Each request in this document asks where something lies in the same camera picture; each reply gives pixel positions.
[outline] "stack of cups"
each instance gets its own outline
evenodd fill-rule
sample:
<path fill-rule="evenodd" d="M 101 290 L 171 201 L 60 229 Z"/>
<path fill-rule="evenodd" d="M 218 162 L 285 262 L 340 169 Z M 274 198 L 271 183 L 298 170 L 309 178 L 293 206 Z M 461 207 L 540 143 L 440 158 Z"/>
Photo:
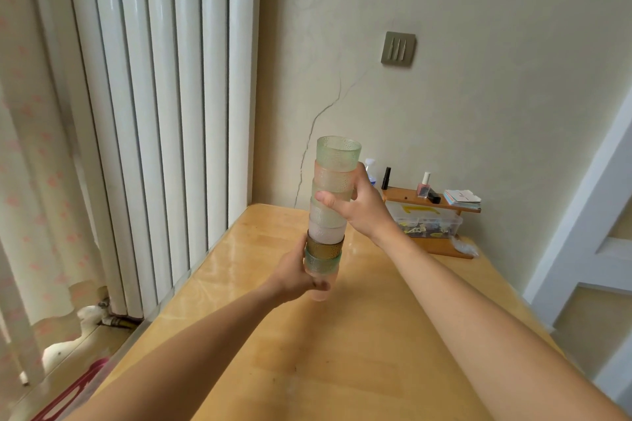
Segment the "stack of cups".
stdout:
<path fill-rule="evenodd" d="M 353 170 L 358 164 L 361 148 L 358 142 L 334 136 L 321 137 L 316 145 L 305 269 L 330 285 L 334 284 L 338 274 L 347 221 L 316 200 L 314 194 L 325 190 L 337 199 L 349 201 L 353 194 Z M 312 291 L 315 300 L 322 301 L 327 296 L 327 291 Z"/>

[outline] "person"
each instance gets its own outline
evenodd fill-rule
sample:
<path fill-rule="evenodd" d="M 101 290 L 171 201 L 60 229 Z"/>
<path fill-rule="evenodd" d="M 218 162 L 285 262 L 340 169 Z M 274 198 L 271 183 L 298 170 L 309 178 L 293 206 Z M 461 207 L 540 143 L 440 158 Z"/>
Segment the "person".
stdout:
<path fill-rule="evenodd" d="M 355 186 L 354 201 L 315 196 L 391 258 L 494 419 L 628 419 L 544 340 L 404 235 L 361 163 Z M 271 310 L 329 289 L 305 273 L 304 246 L 305 236 L 261 286 L 167 340 L 67 419 L 190 419 Z"/>

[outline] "switch plate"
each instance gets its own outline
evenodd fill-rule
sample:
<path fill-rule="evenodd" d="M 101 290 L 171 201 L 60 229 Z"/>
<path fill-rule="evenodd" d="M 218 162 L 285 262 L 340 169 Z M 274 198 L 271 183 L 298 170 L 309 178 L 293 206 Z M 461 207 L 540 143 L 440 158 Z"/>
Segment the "switch plate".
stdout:
<path fill-rule="evenodd" d="M 415 52 L 415 34 L 386 32 L 382 63 L 384 65 L 411 66 Z"/>

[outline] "forearm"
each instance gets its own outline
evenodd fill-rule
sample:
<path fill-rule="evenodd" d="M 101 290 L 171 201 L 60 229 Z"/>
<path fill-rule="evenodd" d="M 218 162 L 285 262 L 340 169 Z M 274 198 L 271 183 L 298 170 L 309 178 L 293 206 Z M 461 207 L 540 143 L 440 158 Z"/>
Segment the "forearm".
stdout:
<path fill-rule="evenodd" d="M 187 420 L 279 301 L 262 285 L 167 340 L 69 417 Z"/>
<path fill-rule="evenodd" d="M 533 331 L 408 237 L 392 232 L 378 244 L 495 419 L 627 419 Z"/>

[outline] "radiator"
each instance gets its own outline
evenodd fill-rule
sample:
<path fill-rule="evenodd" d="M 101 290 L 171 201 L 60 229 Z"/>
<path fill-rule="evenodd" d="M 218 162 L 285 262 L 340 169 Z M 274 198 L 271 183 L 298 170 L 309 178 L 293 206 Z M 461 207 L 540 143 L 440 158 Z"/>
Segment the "radiator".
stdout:
<path fill-rule="evenodd" d="M 67 91 L 82 157 L 100 161 L 84 165 L 111 305 L 143 317 L 250 201 L 258 0 L 69 4 L 72 34 L 43 8 L 52 65 L 78 94 L 83 65 L 86 95 Z"/>

